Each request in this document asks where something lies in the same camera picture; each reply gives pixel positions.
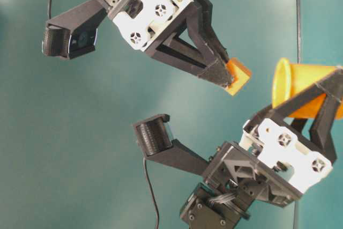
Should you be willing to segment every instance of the small black camera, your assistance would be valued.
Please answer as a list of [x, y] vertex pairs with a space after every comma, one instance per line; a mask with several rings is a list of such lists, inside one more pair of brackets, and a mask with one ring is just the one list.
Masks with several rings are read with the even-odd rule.
[[43, 53], [70, 60], [95, 51], [98, 27], [106, 15], [98, 0], [90, 0], [48, 20]]

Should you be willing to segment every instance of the teal wall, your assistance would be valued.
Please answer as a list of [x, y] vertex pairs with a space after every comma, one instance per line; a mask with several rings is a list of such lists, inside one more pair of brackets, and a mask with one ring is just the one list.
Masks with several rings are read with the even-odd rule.
[[[86, 0], [54, 0], [53, 15]], [[171, 115], [174, 135], [203, 157], [271, 101], [274, 67], [296, 61], [295, 0], [211, 0], [213, 27], [253, 71], [234, 98], [133, 51], [107, 19], [97, 51], [71, 62], [45, 57], [47, 0], [0, 0], [0, 228], [153, 228], [155, 216], [131, 124]], [[340, 0], [302, 0], [304, 62], [339, 64]], [[342, 140], [333, 130], [338, 155]], [[178, 212], [200, 181], [148, 163], [161, 229], [187, 228]], [[339, 160], [300, 203], [299, 228], [343, 223]], [[256, 202], [237, 228], [292, 228], [293, 207]]]

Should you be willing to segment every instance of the white bracket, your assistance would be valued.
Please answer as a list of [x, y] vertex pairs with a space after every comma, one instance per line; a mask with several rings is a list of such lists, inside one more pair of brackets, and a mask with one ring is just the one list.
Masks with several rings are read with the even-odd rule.
[[145, 51], [193, 0], [140, 0], [143, 9], [135, 18], [125, 11], [113, 19], [122, 37], [135, 50]]
[[253, 143], [263, 149], [257, 158], [269, 168], [281, 162], [294, 173], [288, 183], [305, 193], [320, 182], [332, 170], [331, 162], [322, 154], [309, 150], [298, 141], [297, 136], [286, 127], [278, 126], [271, 119], [265, 119], [257, 128], [258, 138], [243, 131], [240, 146], [249, 150]]

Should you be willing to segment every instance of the yellow cup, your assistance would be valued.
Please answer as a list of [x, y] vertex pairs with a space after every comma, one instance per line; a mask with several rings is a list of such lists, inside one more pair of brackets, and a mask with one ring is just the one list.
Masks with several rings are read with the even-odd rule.
[[[324, 78], [336, 70], [337, 67], [308, 64], [290, 64], [289, 60], [282, 58], [275, 70], [272, 90], [273, 108], [282, 104], [299, 92], [305, 90], [311, 84]], [[325, 94], [313, 99], [289, 117], [294, 118], [314, 118], [316, 117]], [[343, 117], [343, 105], [337, 111], [336, 119]]]

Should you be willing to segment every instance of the orange foam piece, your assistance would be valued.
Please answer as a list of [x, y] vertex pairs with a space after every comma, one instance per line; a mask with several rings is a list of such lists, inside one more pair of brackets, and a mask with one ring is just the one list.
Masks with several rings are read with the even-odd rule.
[[234, 96], [248, 82], [252, 72], [236, 58], [230, 59], [226, 64], [226, 68], [234, 77], [234, 81], [230, 86], [226, 87], [225, 90], [230, 95]]

